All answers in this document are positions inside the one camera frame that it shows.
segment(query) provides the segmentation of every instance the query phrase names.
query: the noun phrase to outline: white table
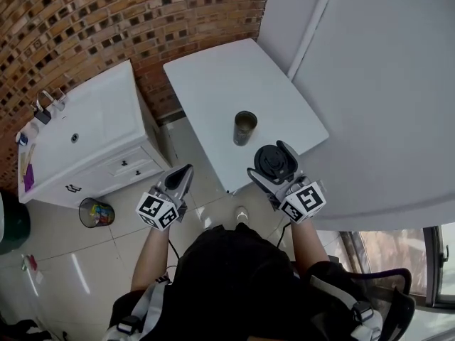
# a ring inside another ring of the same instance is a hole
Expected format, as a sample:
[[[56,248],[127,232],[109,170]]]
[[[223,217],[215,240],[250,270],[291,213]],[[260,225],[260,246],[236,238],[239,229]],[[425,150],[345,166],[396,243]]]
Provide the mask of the white table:
[[[164,65],[186,116],[224,189],[251,183],[257,149],[282,140],[299,154],[328,138],[327,130],[293,84],[252,40],[240,40]],[[233,141],[234,117],[258,120],[246,146]]]

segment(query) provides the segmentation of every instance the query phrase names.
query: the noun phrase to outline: cable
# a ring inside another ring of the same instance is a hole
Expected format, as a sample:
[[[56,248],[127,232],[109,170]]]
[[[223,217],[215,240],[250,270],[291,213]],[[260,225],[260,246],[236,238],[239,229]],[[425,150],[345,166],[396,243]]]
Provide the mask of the cable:
[[[178,252],[175,247],[173,247],[171,240],[169,240],[169,245],[171,245],[171,248],[173,249],[173,252],[176,253],[177,259],[180,260],[180,256],[178,255]]]
[[[283,226],[283,231],[282,231],[282,236],[279,238],[278,240],[278,244],[277,244],[277,247],[279,247],[279,245],[282,243],[282,240],[283,240],[283,237],[284,237],[284,232],[286,231],[286,228],[290,225],[291,223],[288,222],[287,224],[285,224]]]

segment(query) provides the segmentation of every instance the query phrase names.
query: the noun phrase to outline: trash can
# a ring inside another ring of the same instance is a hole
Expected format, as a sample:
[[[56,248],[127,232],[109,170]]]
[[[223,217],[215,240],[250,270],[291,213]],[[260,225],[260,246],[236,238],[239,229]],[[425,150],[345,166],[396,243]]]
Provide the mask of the trash can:
[[[85,227],[109,226],[115,220],[111,205],[93,198],[85,198],[79,205],[79,219]]]
[[[27,207],[12,193],[0,190],[0,255],[19,248],[29,235]]]

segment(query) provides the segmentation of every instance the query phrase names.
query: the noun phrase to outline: window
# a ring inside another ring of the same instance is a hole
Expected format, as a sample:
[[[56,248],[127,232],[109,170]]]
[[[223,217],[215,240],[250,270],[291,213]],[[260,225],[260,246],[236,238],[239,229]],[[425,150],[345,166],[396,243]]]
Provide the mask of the window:
[[[345,232],[353,269],[377,273],[396,268],[411,272],[411,295],[425,308],[455,310],[455,223],[424,229]]]

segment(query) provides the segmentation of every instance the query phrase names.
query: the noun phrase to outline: bathroom vanity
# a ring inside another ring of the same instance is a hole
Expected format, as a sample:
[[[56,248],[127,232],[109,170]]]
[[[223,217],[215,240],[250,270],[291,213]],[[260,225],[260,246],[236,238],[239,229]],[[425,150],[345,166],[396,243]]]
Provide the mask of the bathroom vanity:
[[[52,119],[27,146],[18,147],[19,201],[78,208],[169,169],[156,142],[158,126],[134,81],[129,61],[67,93],[65,108],[47,107]],[[31,155],[34,184],[25,192],[21,162]]]

